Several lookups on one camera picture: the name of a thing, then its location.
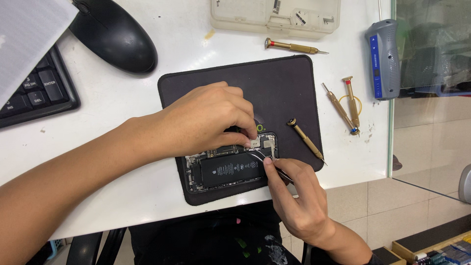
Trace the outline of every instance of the white desk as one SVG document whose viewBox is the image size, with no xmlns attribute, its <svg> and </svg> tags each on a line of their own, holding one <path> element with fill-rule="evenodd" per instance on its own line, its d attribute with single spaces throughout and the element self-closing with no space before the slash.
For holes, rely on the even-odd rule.
<svg viewBox="0 0 471 265">
<path fill-rule="evenodd" d="M 162 109 L 157 81 L 163 74 L 291 56 L 287 50 L 265 50 L 267 35 L 212 29 L 209 1 L 116 0 L 147 31 L 159 52 L 155 72 L 130 76 L 109 65 L 69 31 L 58 41 L 62 57 L 81 99 L 81 108 L 0 130 L 0 184 L 36 165 L 80 146 L 117 127 L 126 119 Z M 382 2 L 390 17 L 390 1 Z M 314 46 L 329 55 L 311 55 L 320 131 L 329 166 L 317 173 L 325 189 L 386 176 L 388 104 L 374 100 L 368 75 L 368 46 L 363 32 L 378 21 L 377 2 L 344 0 L 340 27 L 321 40 L 283 39 Z M 321 86 L 346 94 L 342 78 L 353 75 L 354 94 L 363 102 L 359 136 L 350 136 Z M 346 100 L 341 102 L 348 111 Z M 175 159 L 134 170 L 83 201 L 51 239 L 143 224 L 270 199 L 267 187 L 190 206 L 183 198 Z"/>
</svg>

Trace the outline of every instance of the keyboard key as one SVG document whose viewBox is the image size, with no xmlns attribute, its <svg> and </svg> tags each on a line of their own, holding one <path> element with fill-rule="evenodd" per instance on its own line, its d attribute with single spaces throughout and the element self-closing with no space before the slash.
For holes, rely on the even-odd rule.
<svg viewBox="0 0 471 265">
<path fill-rule="evenodd" d="M 42 89 L 42 83 L 37 74 L 29 74 L 29 76 L 23 81 L 23 87 L 26 92 L 32 92 Z"/>
<path fill-rule="evenodd" d="M 20 85 L 18 87 L 18 89 L 15 91 L 14 95 L 21 95 L 21 94 L 24 94 L 24 93 L 25 93 L 24 87 L 23 87 L 23 85 Z"/>
<path fill-rule="evenodd" d="M 39 77 L 52 104 L 63 103 L 69 100 L 62 84 L 59 85 L 59 77 L 55 72 L 51 70 L 42 71 L 39 72 Z"/>
<path fill-rule="evenodd" d="M 29 110 L 32 110 L 32 106 L 26 95 L 13 96 L 7 101 L 3 108 L 0 109 L 0 118 L 20 114 Z"/>
<path fill-rule="evenodd" d="M 40 69 L 45 69 L 45 68 L 54 68 L 54 63 L 52 62 L 51 56 L 49 53 L 46 53 L 46 55 L 39 61 L 39 63 L 36 65 L 36 68 L 38 71 Z"/>
<path fill-rule="evenodd" d="M 35 91 L 28 93 L 28 97 L 34 108 L 43 108 L 50 105 L 50 102 L 44 94 L 44 91 Z"/>
</svg>

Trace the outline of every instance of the clear plastic container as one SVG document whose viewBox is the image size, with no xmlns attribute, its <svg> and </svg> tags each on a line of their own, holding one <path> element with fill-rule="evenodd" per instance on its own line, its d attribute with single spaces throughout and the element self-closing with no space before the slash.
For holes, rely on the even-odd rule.
<svg viewBox="0 0 471 265">
<path fill-rule="evenodd" d="M 339 19 L 340 0 L 211 0 L 215 28 L 320 39 Z"/>
</svg>

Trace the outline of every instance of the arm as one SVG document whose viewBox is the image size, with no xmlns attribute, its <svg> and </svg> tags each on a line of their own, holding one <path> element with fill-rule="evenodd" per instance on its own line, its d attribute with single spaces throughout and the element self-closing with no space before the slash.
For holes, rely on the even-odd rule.
<svg viewBox="0 0 471 265">
<path fill-rule="evenodd" d="M 327 215 L 327 196 L 311 166 L 295 159 L 263 161 L 273 207 L 288 231 L 304 242 L 321 248 L 333 261 L 344 265 L 367 264 L 372 252 L 363 239 Z M 299 198 L 294 199 L 274 167 L 294 180 Z"/>
<path fill-rule="evenodd" d="M 245 134 L 223 132 L 233 125 Z M 168 157 L 249 147 L 246 135 L 257 136 L 252 104 L 219 82 L 21 174 L 0 187 L 0 264 L 26 263 L 78 204 L 121 175 Z"/>
</svg>

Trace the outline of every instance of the gold screwdriver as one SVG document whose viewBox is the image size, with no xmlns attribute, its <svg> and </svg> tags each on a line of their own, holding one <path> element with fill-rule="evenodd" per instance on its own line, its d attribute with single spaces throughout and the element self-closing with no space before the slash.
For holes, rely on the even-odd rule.
<svg viewBox="0 0 471 265">
<path fill-rule="evenodd" d="M 337 110 L 337 112 L 340 114 L 340 116 L 343 118 L 343 120 L 347 123 L 347 125 L 349 126 L 350 128 L 350 134 L 351 135 L 357 135 L 360 133 L 360 130 L 359 129 L 355 129 L 355 126 L 353 125 L 353 123 L 350 121 L 349 117 L 347 116 L 347 113 L 345 112 L 345 110 L 342 108 L 342 105 L 340 105 L 339 101 L 337 100 L 337 98 L 335 97 L 335 95 L 329 91 L 329 89 L 325 86 L 324 83 L 322 83 L 322 85 L 325 87 L 325 89 L 327 90 L 327 97 L 329 97 L 330 101 L 332 101 L 332 104 L 333 106 L 335 107 L 335 109 Z"/>
<path fill-rule="evenodd" d="M 343 81 L 345 81 L 347 85 L 347 90 L 349 92 L 349 105 L 350 105 L 350 114 L 352 115 L 352 123 L 353 125 L 358 128 L 360 127 L 360 120 L 358 119 L 358 111 L 357 111 L 357 102 L 355 101 L 355 98 L 353 97 L 353 90 L 352 90 L 352 85 L 351 85 L 351 79 L 353 76 L 345 77 L 342 78 Z"/>
<path fill-rule="evenodd" d="M 290 49 L 290 50 L 296 50 L 296 51 L 302 51 L 302 52 L 307 52 L 307 53 L 314 53 L 314 54 L 316 54 L 316 53 L 328 54 L 328 52 L 321 51 L 321 50 L 319 50 L 317 48 L 314 48 L 314 47 L 298 45 L 298 44 L 292 44 L 292 43 L 288 44 L 288 43 L 276 42 L 276 41 L 272 41 L 270 38 L 267 38 L 265 40 L 265 48 L 268 49 L 271 46 Z"/>
<path fill-rule="evenodd" d="M 324 161 L 324 156 L 322 156 L 321 152 L 319 152 L 319 149 L 317 149 L 317 147 L 312 143 L 311 139 L 309 139 L 309 137 L 306 136 L 305 133 L 301 130 L 301 128 L 296 124 L 296 119 L 292 118 L 291 120 L 289 120 L 288 125 L 294 128 L 294 130 L 301 136 L 302 140 L 308 145 L 314 155 L 316 155 L 317 158 L 321 159 L 322 162 L 324 162 L 324 164 L 327 166 L 327 163 Z"/>
</svg>

